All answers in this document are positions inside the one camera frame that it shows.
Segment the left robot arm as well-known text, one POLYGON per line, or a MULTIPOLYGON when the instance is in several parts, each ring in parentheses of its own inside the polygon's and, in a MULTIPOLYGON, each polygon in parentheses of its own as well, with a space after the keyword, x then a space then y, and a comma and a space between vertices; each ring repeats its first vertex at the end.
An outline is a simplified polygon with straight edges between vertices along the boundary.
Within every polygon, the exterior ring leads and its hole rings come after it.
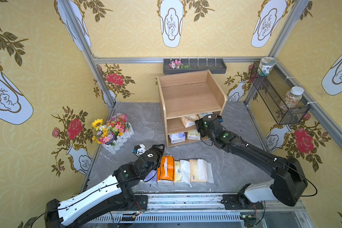
POLYGON ((79 228, 108 212, 129 209, 135 203, 132 187, 160 167, 164 144, 153 145, 136 161, 121 165, 98 185, 68 200, 46 204, 47 228, 79 228))

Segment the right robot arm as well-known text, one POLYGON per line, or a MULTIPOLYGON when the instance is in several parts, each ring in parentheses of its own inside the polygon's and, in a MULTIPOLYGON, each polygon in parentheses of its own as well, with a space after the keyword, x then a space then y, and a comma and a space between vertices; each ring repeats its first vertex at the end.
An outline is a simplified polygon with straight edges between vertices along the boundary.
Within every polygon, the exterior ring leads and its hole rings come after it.
POLYGON ((196 120, 201 137, 207 137, 218 149, 237 155, 271 177, 271 181, 246 184, 237 194, 237 202, 247 208, 259 201, 278 200, 286 206, 296 205, 308 186, 300 162, 294 157, 274 156, 248 143, 241 136, 223 129, 222 117, 207 115, 196 120))

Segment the cream tissue pack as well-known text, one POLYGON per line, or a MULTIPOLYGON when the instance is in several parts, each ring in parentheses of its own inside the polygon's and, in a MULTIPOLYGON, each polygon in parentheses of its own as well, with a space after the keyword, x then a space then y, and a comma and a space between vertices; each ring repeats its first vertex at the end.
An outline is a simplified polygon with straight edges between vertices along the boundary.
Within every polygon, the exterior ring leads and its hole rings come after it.
POLYGON ((183 116, 183 117, 179 117, 179 120, 181 121, 182 125, 185 128, 189 128, 195 125, 195 122, 199 120, 199 116, 198 115, 183 116))

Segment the pale yellow tissue pack bottom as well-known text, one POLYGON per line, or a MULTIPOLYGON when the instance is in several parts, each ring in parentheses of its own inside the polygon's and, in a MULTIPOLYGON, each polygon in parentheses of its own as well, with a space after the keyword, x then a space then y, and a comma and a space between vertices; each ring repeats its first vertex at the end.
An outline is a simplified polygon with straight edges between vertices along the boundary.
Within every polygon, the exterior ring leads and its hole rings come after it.
POLYGON ((187 132, 188 140, 200 140, 200 133, 197 130, 191 130, 187 132))

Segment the white orange tissue pack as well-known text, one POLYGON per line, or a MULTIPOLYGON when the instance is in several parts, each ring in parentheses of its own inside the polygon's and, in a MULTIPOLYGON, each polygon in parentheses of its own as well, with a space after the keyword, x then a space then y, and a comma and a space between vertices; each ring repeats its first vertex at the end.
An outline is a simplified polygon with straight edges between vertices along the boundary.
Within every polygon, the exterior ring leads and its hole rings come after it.
POLYGON ((191 165, 191 182, 214 183, 211 163, 204 159, 189 160, 191 165))

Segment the green white tissue pack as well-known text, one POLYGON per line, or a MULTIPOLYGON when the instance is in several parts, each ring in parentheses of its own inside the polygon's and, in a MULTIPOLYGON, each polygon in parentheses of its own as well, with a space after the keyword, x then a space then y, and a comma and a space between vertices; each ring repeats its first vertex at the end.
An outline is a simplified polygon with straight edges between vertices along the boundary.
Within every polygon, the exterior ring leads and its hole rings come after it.
POLYGON ((202 114, 198 114, 199 118, 203 118, 205 116, 208 116, 208 115, 212 115, 213 112, 208 112, 208 113, 202 113, 202 114))

